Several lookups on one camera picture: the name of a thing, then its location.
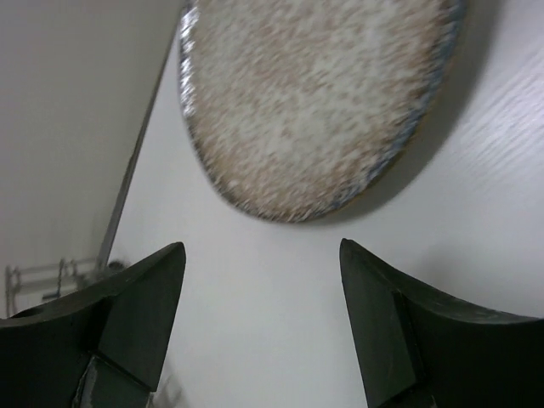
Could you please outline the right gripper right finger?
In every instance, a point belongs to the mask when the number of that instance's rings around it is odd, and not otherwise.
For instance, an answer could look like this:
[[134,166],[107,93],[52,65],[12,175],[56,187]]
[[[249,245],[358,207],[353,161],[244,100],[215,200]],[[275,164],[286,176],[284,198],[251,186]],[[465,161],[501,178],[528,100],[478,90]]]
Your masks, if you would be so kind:
[[542,319],[453,297],[352,240],[339,261],[370,407],[542,406]]

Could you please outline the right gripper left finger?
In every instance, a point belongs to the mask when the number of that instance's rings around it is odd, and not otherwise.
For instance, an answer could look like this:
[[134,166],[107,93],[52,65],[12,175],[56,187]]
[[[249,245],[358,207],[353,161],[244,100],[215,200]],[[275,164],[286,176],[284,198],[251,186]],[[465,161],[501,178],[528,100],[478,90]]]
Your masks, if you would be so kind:
[[184,244],[1,321],[3,407],[146,407],[184,280]]

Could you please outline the speckled beige round plate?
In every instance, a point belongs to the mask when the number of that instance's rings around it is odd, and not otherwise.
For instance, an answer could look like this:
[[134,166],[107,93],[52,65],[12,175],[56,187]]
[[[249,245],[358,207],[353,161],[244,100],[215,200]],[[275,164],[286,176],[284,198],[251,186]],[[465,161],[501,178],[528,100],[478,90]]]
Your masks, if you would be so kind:
[[215,191],[301,223],[405,149],[447,74],[465,1],[188,1],[179,100]]

